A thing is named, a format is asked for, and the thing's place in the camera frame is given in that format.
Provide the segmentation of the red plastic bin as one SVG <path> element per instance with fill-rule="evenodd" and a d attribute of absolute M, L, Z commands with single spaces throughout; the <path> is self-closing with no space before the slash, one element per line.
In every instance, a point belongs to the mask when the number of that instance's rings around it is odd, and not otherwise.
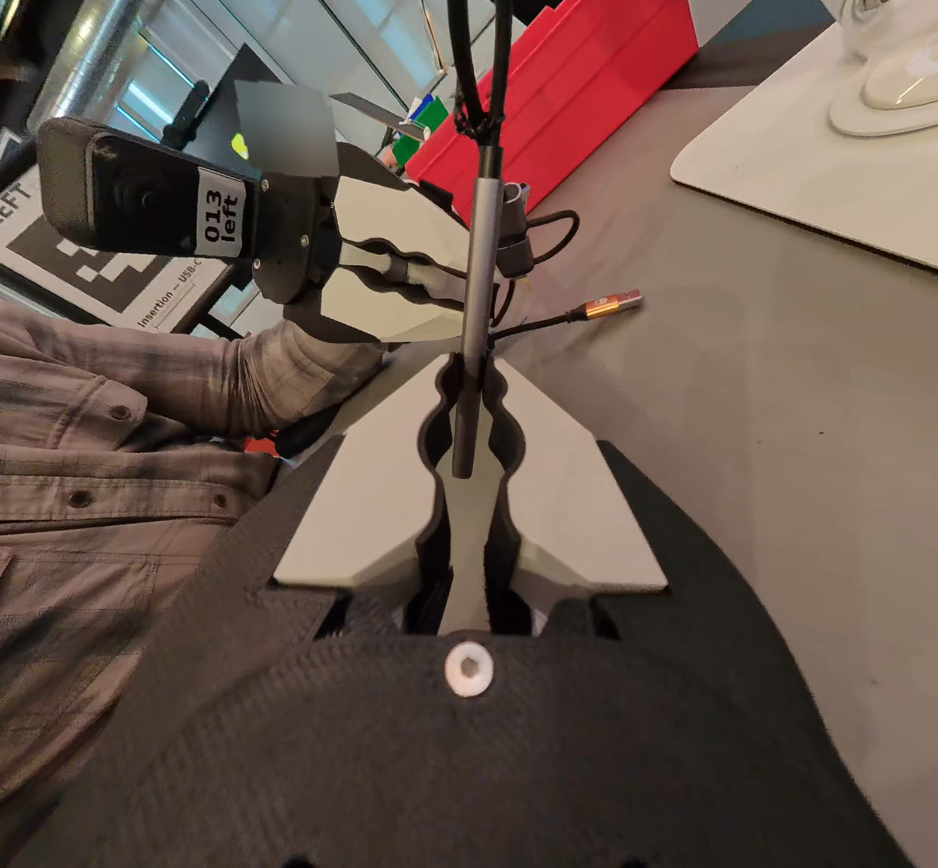
<path fill-rule="evenodd" d="M 448 0 L 456 104 L 405 170 L 453 194 L 468 218 L 485 153 L 540 204 L 698 51 L 688 0 L 562 0 L 513 42 L 495 10 L 494 56 L 476 78 L 468 0 Z"/>

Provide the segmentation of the green plastic bin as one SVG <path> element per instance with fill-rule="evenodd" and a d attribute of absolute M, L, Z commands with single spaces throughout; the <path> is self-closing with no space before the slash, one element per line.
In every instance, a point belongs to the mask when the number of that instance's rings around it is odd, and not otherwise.
<path fill-rule="evenodd" d="M 447 107 L 433 93 L 428 93 L 421 100 L 415 101 L 405 120 L 405 125 L 413 126 L 416 133 L 411 135 L 405 131 L 398 131 L 391 145 L 391 152 L 398 168 L 402 169 L 407 165 L 448 116 Z"/>

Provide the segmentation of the person's left forearm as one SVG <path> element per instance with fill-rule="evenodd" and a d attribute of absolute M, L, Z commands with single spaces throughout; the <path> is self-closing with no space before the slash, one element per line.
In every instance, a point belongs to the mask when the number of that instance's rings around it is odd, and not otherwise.
<path fill-rule="evenodd" d="M 209 346 L 202 412 L 209 434 L 225 438 L 261 438 L 340 405 L 387 354 L 382 343 L 323 342 L 287 320 Z"/>

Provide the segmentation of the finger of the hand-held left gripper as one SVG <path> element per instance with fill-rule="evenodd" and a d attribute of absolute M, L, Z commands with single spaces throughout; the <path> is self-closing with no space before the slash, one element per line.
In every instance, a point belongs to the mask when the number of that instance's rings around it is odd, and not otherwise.
<path fill-rule="evenodd" d="M 340 235 L 348 243 L 383 241 L 402 255 L 427 256 L 439 266 L 467 270 L 468 229 L 412 184 L 395 190 L 342 176 L 333 208 Z"/>
<path fill-rule="evenodd" d="M 463 330 L 462 310 L 374 290 L 342 267 L 322 287 L 321 314 L 383 343 L 447 341 Z"/>

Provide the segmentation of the grey laptop stand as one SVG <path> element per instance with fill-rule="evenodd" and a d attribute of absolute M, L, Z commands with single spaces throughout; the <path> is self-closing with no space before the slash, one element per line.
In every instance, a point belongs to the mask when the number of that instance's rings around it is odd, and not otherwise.
<path fill-rule="evenodd" d="M 375 122 L 382 124 L 385 128 L 389 129 L 392 134 L 408 136 L 418 143 L 423 143 L 431 137 L 431 130 L 428 126 L 412 122 L 404 114 L 384 109 L 351 92 L 331 94 L 329 95 L 329 99 L 356 110 Z"/>

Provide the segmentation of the grey usb hub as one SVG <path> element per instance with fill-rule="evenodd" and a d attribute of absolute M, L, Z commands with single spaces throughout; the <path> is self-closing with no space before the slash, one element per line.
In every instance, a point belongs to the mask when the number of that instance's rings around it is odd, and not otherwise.
<path fill-rule="evenodd" d="M 452 476 L 472 477 L 493 302 L 494 273 L 504 182 L 501 131 L 510 77 L 511 0 L 495 0 L 495 41 L 491 65 L 490 103 L 483 106 L 473 64 L 468 0 L 448 0 L 448 26 L 457 74 L 457 131 L 478 150 L 470 222 L 467 278 L 461 339 L 462 382 L 456 405 Z"/>

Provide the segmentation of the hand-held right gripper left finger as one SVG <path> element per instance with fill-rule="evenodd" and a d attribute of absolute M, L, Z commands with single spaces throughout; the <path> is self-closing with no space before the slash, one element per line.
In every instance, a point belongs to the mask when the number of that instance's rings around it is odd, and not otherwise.
<path fill-rule="evenodd" d="M 279 586 L 365 595 L 404 630 L 438 627 L 452 569 L 437 466 L 462 378 L 459 355 L 435 358 L 338 437 L 273 572 Z"/>

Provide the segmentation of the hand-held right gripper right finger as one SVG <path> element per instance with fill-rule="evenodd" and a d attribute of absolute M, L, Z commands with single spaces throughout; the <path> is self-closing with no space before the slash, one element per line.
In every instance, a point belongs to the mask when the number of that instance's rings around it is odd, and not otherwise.
<path fill-rule="evenodd" d="M 593 434 L 504 360 L 486 373 L 503 470 L 484 547 L 490 631 L 539 635 L 557 604 L 668 582 Z"/>

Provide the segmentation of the silver ceiling ducts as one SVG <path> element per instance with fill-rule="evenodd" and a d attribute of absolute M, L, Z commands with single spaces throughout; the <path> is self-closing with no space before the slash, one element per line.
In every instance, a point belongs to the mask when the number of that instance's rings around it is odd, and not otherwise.
<path fill-rule="evenodd" d="M 140 30 L 161 0 L 84 0 L 27 119 L 36 136 L 46 121 L 102 121 L 123 89 Z"/>

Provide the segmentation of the black monitor light bar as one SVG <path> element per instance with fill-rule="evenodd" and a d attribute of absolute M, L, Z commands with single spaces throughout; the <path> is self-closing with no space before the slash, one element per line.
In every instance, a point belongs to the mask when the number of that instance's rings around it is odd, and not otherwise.
<path fill-rule="evenodd" d="M 174 150 L 187 147 L 194 139 L 209 96 L 208 83 L 201 79 L 196 81 L 174 118 L 163 128 L 159 144 Z"/>

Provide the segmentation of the printed marker sign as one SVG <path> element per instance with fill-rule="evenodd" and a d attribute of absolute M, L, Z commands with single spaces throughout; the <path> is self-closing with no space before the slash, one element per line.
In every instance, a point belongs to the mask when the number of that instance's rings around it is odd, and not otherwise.
<path fill-rule="evenodd" d="M 43 215 L 37 168 L 2 190 L 1 267 L 3 284 L 58 314 L 159 333 L 194 321 L 227 270 L 215 260 L 109 254 L 61 238 Z"/>

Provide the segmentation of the white metal stand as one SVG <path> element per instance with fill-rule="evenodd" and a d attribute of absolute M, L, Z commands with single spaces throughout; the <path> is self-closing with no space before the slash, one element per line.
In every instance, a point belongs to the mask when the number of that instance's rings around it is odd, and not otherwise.
<path fill-rule="evenodd" d="M 691 141 L 674 182 L 937 267 L 937 0 L 834 24 Z"/>

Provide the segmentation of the person's plaid shirt torso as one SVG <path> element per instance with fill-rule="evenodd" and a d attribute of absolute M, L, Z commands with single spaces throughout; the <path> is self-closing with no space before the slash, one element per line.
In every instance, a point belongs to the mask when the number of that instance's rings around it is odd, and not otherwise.
<path fill-rule="evenodd" d="M 2 806 L 91 756 L 155 616 L 264 498 L 275 458 L 209 434 L 210 342 L 2 303 Z"/>

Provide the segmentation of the black cushion pad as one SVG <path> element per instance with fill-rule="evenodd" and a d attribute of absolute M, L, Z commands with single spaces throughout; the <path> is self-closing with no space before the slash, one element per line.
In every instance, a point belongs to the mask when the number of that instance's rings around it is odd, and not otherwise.
<path fill-rule="evenodd" d="M 276 454 L 285 460 L 296 459 L 309 450 L 331 428 L 342 405 L 330 405 L 278 430 L 273 437 Z"/>

